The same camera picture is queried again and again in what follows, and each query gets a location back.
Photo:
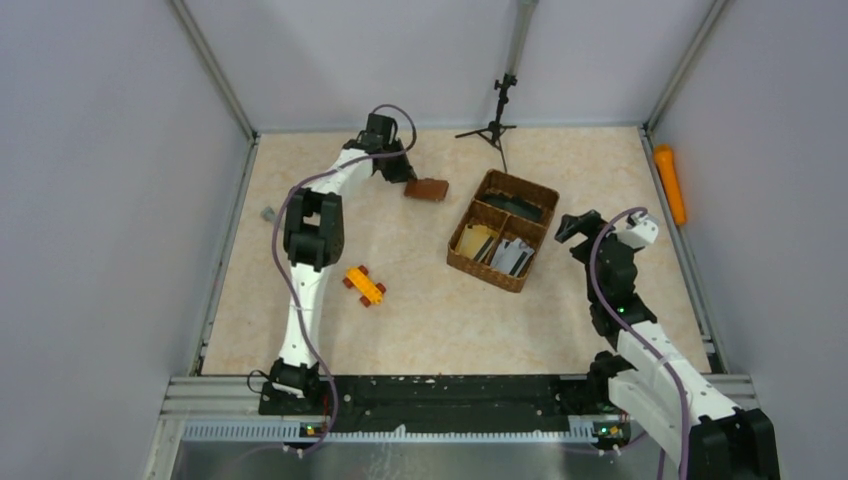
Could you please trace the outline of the brown leather card holder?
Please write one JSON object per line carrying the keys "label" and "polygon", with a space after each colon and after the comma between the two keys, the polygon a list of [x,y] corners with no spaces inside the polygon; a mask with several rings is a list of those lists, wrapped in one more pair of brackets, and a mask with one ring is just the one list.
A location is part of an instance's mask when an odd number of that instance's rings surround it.
{"label": "brown leather card holder", "polygon": [[404,189],[404,196],[411,199],[430,202],[445,200],[450,183],[446,180],[423,178],[409,180]]}

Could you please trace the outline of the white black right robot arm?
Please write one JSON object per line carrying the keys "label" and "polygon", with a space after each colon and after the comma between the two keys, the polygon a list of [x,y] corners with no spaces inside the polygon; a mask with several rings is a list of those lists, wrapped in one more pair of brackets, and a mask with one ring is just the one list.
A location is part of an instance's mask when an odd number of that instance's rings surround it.
{"label": "white black right robot arm", "polygon": [[636,291],[635,256],[659,231],[644,207],[610,221],[595,210],[561,218],[556,241],[585,238],[570,253],[585,269],[595,331],[612,348],[590,366],[587,400],[600,412],[619,408],[634,419],[681,479],[778,479],[771,419],[700,373]]}

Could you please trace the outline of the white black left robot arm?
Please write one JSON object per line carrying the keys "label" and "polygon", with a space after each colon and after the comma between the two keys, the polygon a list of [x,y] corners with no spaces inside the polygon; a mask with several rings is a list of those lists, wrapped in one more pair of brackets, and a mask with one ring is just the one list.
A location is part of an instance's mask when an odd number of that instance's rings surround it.
{"label": "white black left robot arm", "polygon": [[408,150],[398,137],[396,119],[373,110],[326,171],[292,187],[274,221],[272,259],[290,300],[269,383],[297,413],[314,410],[322,395],[321,361],[310,334],[320,323],[326,286],[343,253],[344,202],[375,173],[389,183],[413,179]]}

